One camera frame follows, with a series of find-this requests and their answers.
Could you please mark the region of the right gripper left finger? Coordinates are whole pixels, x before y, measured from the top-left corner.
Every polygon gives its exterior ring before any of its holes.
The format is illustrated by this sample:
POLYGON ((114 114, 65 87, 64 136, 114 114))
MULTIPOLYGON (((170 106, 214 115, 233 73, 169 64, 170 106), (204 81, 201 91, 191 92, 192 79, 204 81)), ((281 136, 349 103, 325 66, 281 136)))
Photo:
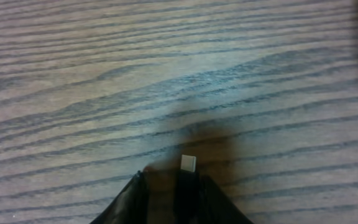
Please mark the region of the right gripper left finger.
POLYGON ((145 175, 138 171, 90 224, 146 224, 149 195, 145 175))

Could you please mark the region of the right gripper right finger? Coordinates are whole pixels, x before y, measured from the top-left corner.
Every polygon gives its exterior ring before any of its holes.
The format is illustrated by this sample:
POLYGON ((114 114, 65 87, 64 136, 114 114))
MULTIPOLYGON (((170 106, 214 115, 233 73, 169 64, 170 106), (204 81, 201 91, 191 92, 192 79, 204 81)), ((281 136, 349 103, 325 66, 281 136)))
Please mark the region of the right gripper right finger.
POLYGON ((254 224, 208 175, 200 177, 199 224, 254 224))

